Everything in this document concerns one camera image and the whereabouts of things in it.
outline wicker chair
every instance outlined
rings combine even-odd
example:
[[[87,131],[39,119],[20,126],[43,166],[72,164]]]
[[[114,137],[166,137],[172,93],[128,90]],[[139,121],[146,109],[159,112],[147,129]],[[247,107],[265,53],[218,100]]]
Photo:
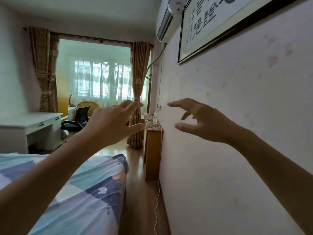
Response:
[[[80,102],[77,104],[76,106],[76,110],[75,110],[75,114],[76,114],[76,111],[81,108],[81,107],[86,107],[86,106],[90,106],[89,107],[89,110],[88,110],[88,117],[90,117],[92,115],[92,113],[94,112],[94,110],[96,108],[99,108],[99,105],[95,102]]]

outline clear water bottle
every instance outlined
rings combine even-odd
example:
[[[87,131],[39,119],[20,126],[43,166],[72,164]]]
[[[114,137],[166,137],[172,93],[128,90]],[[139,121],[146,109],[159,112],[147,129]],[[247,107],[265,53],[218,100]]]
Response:
[[[153,124],[157,124],[157,111],[153,114]]]

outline checkered bedsheet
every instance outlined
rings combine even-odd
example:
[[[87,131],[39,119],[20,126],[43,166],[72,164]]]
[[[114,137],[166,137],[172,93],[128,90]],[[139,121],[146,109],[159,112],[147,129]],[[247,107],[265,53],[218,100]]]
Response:
[[[0,189],[46,156],[0,154]],[[91,157],[71,176],[29,234],[117,234],[127,172],[123,154]]]

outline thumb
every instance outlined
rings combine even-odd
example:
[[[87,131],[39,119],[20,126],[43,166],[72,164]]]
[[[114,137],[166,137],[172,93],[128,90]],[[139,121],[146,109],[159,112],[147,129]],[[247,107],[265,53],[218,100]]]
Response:
[[[175,124],[175,128],[185,133],[195,134],[196,125],[177,123]]]
[[[146,127],[145,124],[135,124],[135,125],[128,127],[128,132],[129,132],[129,134],[134,134],[134,133],[137,133],[141,130],[144,130],[145,127]]]

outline curtain rod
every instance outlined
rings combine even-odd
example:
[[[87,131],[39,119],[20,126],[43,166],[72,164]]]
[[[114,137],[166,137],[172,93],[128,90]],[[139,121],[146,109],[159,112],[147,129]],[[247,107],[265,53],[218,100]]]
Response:
[[[100,43],[103,43],[104,41],[106,42],[114,42],[114,43],[124,43],[124,44],[129,44],[131,45],[132,42],[127,42],[127,41],[120,41],[120,40],[114,40],[114,39],[103,39],[103,38],[95,38],[95,37],[89,37],[89,36],[84,36],[84,35],[76,35],[76,34],[65,34],[65,33],[58,33],[58,32],[53,32],[53,34],[57,34],[60,36],[68,36],[68,37],[75,37],[75,38],[81,38],[81,39],[93,39],[93,40],[99,40]]]

